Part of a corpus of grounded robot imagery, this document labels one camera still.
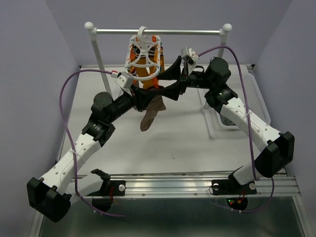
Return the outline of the yellow orange clothes peg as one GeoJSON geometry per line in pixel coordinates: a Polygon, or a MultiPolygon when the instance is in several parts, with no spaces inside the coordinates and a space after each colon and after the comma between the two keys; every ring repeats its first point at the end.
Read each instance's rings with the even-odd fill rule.
{"type": "Polygon", "coordinates": [[[130,57],[129,57],[129,59],[130,59],[131,61],[134,61],[136,58],[137,58],[137,55],[135,54],[134,49],[132,48],[131,51],[130,51],[130,57]]]}

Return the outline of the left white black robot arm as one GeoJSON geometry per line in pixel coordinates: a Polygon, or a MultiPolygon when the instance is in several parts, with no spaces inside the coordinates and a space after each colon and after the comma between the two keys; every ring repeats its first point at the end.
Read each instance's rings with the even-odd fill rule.
{"type": "Polygon", "coordinates": [[[39,179],[31,178],[27,183],[29,204],[36,211],[56,223],[62,220],[72,204],[85,201],[91,194],[101,196],[122,196],[119,186],[125,181],[112,181],[111,176],[101,169],[94,169],[84,178],[78,178],[78,171],[114,133],[114,121],[132,108],[146,110],[151,102],[157,102],[165,88],[138,88],[133,86],[131,93],[124,92],[113,99],[107,92],[99,92],[93,99],[86,126],[77,140],[68,136],[70,149],[39,179]]]}

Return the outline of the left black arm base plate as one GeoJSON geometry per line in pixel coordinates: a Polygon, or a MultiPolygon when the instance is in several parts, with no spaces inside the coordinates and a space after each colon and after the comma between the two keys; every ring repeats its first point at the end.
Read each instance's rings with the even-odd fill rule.
{"type": "Polygon", "coordinates": [[[104,181],[98,191],[100,196],[125,196],[126,181],[125,180],[110,180],[104,181]]]}

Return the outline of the maroon white striped sock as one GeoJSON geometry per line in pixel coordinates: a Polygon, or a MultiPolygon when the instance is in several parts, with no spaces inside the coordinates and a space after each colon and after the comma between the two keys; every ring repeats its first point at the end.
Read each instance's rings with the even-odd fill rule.
{"type": "Polygon", "coordinates": [[[138,77],[137,71],[135,68],[132,68],[129,73],[133,76],[134,80],[138,77]]]}

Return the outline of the white clothes drying rack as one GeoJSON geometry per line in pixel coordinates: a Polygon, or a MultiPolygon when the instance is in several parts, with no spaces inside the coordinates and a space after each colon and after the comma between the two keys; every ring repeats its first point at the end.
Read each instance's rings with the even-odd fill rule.
{"type": "MultiPolygon", "coordinates": [[[[104,68],[102,57],[98,48],[97,44],[97,36],[99,34],[109,34],[111,33],[110,29],[98,29],[96,28],[91,22],[87,22],[85,24],[85,29],[88,31],[88,34],[91,39],[91,43],[93,46],[93,50],[95,52],[95,56],[99,65],[99,73],[102,75],[103,83],[105,86],[105,92],[109,93],[113,99],[117,99],[119,96],[121,96],[125,91],[123,91],[116,83],[115,79],[111,77],[112,72],[107,72],[104,68]]],[[[154,35],[216,35],[219,36],[221,39],[221,43],[219,46],[219,50],[223,50],[225,48],[225,43],[227,40],[227,35],[229,31],[231,30],[230,24],[225,24],[221,29],[216,31],[205,31],[205,30],[145,30],[145,34],[148,36],[148,39],[151,39],[152,36],[150,33],[153,33],[154,35]]],[[[136,34],[137,30],[132,31],[132,35],[136,34]]],[[[217,57],[223,59],[223,54],[219,53],[217,57]]],[[[200,66],[197,65],[194,69],[194,71],[200,71],[200,66]]],[[[167,87],[173,83],[175,83],[175,80],[158,80],[159,86],[167,87]]],[[[134,80],[133,85],[135,87],[142,88],[142,83],[140,81],[134,80]]]]}

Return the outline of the white round clip hanger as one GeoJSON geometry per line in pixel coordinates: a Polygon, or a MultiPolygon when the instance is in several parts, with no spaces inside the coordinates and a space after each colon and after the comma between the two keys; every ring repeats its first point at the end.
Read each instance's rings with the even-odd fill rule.
{"type": "Polygon", "coordinates": [[[141,56],[145,56],[148,59],[148,52],[149,50],[156,46],[157,50],[158,50],[158,59],[157,61],[159,61],[160,59],[160,49],[161,49],[161,39],[159,37],[159,35],[154,35],[153,33],[150,33],[150,35],[152,36],[151,39],[148,39],[148,36],[145,34],[145,30],[147,30],[148,28],[145,26],[141,26],[137,31],[136,34],[133,35],[130,38],[129,41],[129,46],[128,46],[128,53],[127,53],[127,57],[126,57],[126,61],[125,61],[125,70],[126,72],[129,73],[129,70],[131,70],[132,68],[135,67],[150,67],[150,66],[156,66],[157,70],[154,74],[152,74],[151,76],[148,77],[137,77],[135,80],[137,81],[143,81],[143,80],[148,80],[148,79],[152,79],[154,77],[156,77],[160,72],[160,63],[157,62],[150,62],[147,63],[145,65],[137,65],[136,63],[139,61],[139,59],[141,58],[141,56]],[[129,59],[130,57],[130,51],[131,49],[134,49],[135,54],[137,55],[137,58],[134,61],[131,61],[129,59]]]}

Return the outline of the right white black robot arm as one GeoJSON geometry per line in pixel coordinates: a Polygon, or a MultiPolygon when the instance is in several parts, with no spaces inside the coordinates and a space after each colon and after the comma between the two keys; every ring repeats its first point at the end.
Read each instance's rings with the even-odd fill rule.
{"type": "Polygon", "coordinates": [[[158,75],[159,80],[175,80],[168,86],[165,97],[177,100],[186,88],[203,88],[207,104],[220,115],[232,121],[250,139],[250,146],[260,151],[257,158],[233,171],[227,179],[212,181],[215,195],[237,195],[248,190],[257,178],[272,178],[293,160],[295,138],[292,133],[282,133],[261,120],[227,85],[231,76],[228,63],[219,57],[210,60],[206,70],[189,71],[189,64],[181,57],[165,72],[158,75]]]}

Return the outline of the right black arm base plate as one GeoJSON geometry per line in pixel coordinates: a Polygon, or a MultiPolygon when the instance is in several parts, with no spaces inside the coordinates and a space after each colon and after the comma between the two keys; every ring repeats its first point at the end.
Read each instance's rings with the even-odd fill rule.
{"type": "Polygon", "coordinates": [[[254,182],[249,182],[240,185],[237,181],[231,179],[217,179],[211,182],[212,193],[219,195],[255,195],[257,194],[256,185],[254,182]]]}

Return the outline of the mustard brown striped sock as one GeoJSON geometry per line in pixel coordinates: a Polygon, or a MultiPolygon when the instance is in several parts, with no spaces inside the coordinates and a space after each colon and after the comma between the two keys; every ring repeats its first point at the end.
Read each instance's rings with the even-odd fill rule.
{"type": "MultiPolygon", "coordinates": [[[[145,65],[147,63],[150,62],[159,62],[160,66],[164,65],[164,56],[163,56],[163,48],[161,47],[160,49],[160,59],[159,61],[157,61],[158,59],[158,50],[157,47],[154,46],[152,47],[149,52],[148,52],[148,59],[145,56],[141,56],[141,58],[139,59],[139,61],[136,63],[137,65],[145,65]]],[[[154,74],[157,70],[156,66],[150,66],[150,67],[135,67],[136,71],[137,71],[137,75],[138,77],[144,78],[144,77],[148,77],[151,76],[152,74],[154,74]]],[[[148,79],[148,80],[143,80],[140,81],[142,83],[142,88],[143,89],[155,89],[152,79],[148,79]]]]}

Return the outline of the aluminium rail frame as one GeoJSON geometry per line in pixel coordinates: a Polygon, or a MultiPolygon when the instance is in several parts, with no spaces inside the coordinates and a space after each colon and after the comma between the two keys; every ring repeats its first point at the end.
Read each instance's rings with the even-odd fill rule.
{"type": "Polygon", "coordinates": [[[92,192],[54,223],[36,213],[32,237],[313,237],[298,183],[285,172],[241,194],[244,211],[233,210],[234,196],[217,196],[212,185],[227,172],[112,175],[121,195],[99,193],[95,174],[79,176],[79,188],[92,192]]]}

